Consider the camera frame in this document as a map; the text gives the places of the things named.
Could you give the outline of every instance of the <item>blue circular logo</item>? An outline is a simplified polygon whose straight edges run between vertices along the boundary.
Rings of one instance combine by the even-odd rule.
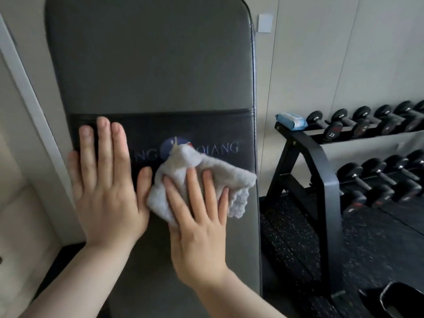
[[[177,144],[177,145],[181,145],[181,144],[190,144],[190,141],[188,139],[185,138],[181,138],[181,137],[171,137],[168,138],[166,141],[164,141],[161,145],[160,145],[160,149],[159,149],[159,156],[162,160],[167,160],[169,157],[169,154],[171,153],[172,147]]]

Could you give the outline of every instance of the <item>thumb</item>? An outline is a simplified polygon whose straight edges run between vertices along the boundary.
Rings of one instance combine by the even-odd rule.
[[[181,249],[181,233],[172,224],[168,224],[169,226],[169,235],[171,240],[171,258],[174,261],[174,259],[177,259],[181,257],[182,249]]]
[[[140,170],[137,177],[137,206],[138,211],[148,211],[146,200],[152,186],[152,169],[144,167]]]

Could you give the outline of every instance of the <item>light switch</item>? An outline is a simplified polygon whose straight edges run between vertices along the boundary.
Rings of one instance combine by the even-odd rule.
[[[273,15],[264,13],[259,15],[258,19],[258,32],[271,33]]]

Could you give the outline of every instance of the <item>person's right arm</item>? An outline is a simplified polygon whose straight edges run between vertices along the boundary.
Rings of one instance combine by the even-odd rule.
[[[167,197],[180,226],[180,230],[170,226],[172,263],[179,279],[196,292],[213,318],[283,318],[227,267],[228,189],[224,189],[218,206],[210,171],[203,173],[203,183],[205,199],[196,170],[188,169],[192,216],[172,181],[164,178]]]

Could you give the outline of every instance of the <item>person's left hand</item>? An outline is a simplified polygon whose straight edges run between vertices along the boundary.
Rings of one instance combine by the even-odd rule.
[[[76,213],[87,238],[87,246],[131,250],[146,231],[149,209],[146,198],[152,170],[143,168],[137,178],[137,193],[131,179],[130,156],[124,128],[106,117],[97,118],[98,163],[94,131],[82,126],[81,158],[69,154]]]

